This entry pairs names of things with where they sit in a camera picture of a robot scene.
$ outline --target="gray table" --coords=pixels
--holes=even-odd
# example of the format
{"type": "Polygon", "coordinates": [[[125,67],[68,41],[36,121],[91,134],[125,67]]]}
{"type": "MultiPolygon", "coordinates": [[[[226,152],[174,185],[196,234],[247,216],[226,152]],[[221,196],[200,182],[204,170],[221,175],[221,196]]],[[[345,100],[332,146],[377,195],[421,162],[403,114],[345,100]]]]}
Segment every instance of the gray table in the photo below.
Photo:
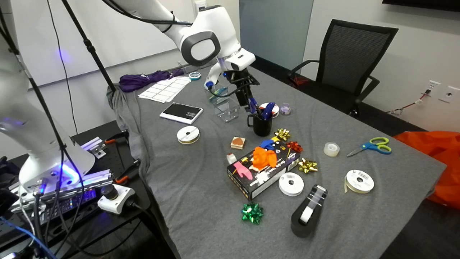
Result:
{"type": "Polygon", "coordinates": [[[288,129],[303,147],[302,157],[318,162],[321,172],[302,175],[303,195],[286,198],[277,185],[262,193],[256,203],[265,208],[259,227],[243,224],[240,211],[247,201],[226,176],[226,155],[244,156],[262,140],[246,126],[246,113],[229,124],[214,116],[207,103],[203,80],[190,84],[174,100],[203,107],[194,123],[200,142],[181,146],[177,132],[183,124],[161,120],[167,104],[138,100],[116,93],[114,111],[131,133],[131,149],[144,162],[148,182],[164,216],[168,235],[181,258],[380,258],[411,219],[418,205],[440,178],[444,166],[392,140],[391,156],[374,152],[352,159],[345,155],[382,133],[321,104],[302,93],[250,70],[260,81],[253,87],[256,100],[288,103],[292,116],[273,121],[273,132],[288,129]],[[243,152],[230,150],[233,137],[246,137],[243,152]],[[336,143],[336,159],[323,155],[325,143],[336,143]],[[369,195],[344,192],[349,170],[364,170],[375,180],[369,195]],[[290,216],[313,185],[329,191],[321,222],[306,239],[290,231],[290,216]]]}

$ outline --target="white ribbon spool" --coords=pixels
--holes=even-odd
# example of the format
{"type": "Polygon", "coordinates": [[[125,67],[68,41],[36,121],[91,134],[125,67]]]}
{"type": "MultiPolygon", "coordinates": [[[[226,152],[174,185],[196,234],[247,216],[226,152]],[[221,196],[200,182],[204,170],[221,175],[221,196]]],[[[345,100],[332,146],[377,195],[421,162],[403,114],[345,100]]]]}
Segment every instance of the white ribbon spool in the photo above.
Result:
{"type": "Polygon", "coordinates": [[[303,180],[295,173],[285,173],[279,179],[279,189],[289,198],[296,198],[303,191],[303,180]]]}
{"type": "Polygon", "coordinates": [[[326,155],[328,157],[336,157],[336,156],[339,155],[341,149],[339,149],[339,146],[335,145],[335,143],[326,143],[323,152],[325,152],[325,155],[326,155]]]}
{"type": "Polygon", "coordinates": [[[183,146],[194,145],[200,139],[200,130],[197,127],[184,127],[177,132],[177,140],[183,146]]]}
{"type": "Polygon", "coordinates": [[[361,170],[351,170],[345,176],[345,193],[348,189],[354,193],[369,193],[374,189],[374,180],[361,170]]]}

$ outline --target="power outlet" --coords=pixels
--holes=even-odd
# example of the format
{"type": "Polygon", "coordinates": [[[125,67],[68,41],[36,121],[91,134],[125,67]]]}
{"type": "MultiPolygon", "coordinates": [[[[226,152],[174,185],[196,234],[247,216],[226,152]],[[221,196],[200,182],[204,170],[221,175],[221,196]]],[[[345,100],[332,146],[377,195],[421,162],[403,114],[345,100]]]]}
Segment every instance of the power outlet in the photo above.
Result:
{"type": "Polygon", "coordinates": [[[436,97],[440,88],[441,88],[441,83],[428,81],[427,90],[430,91],[430,96],[431,96],[431,97],[436,97]]]}
{"type": "Polygon", "coordinates": [[[450,104],[457,96],[460,96],[460,90],[449,86],[447,88],[440,91],[438,100],[441,103],[450,104]]]}

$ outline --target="office chair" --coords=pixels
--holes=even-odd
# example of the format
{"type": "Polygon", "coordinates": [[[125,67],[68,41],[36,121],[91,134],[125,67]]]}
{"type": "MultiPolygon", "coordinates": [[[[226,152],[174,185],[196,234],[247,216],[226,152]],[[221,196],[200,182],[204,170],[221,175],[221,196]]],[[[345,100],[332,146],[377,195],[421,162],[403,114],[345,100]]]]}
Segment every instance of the office chair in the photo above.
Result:
{"type": "Polygon", "coordinates": [[[398,29],[394,28],[334,19],[322,44],[319,61],[302,62],[288,74],[288,80],[302,93],[358,117],[359,104],[380,84],[371,73],[397,32],[398,29]],[[296,74],[312,62],[319,62],[316,81],[296,74]]]}

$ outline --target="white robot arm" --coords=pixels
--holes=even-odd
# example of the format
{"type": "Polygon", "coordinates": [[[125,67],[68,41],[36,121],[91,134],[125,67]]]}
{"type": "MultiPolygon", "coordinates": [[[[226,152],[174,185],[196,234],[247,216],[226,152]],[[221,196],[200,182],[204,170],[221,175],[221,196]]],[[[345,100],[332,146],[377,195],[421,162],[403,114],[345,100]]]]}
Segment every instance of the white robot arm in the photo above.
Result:
{"type": "MultiPolygon", "coordinates": [[[[56,188],[62,156],[45,113],[29,103],[27,88],[20,62],[6,48],[0,48],[0,133],[27,149],[29,159],[19,173],[19,183],[26,192],[35,193],[42,185],[56,188]]],[[[88,173],[95,157],[75,145],[59,126],[58,132],[79,173],[88,173]]]]}
{"type": "Polygon", "coordinates": [[[242,48],[227,11],[221,6],[201,8],[196,21],[184,24],[177,21],[158,0],[104,0],[114,11],[152,24],[178,47],[184,61],[193,67],[208,65],[210,74],[204,87],[211,90],[220,75],[237,86],[237,98],[242,107],[247,107],[250,86],[259,83],[252,78],[247,68],[256,57],[242,48]]]}

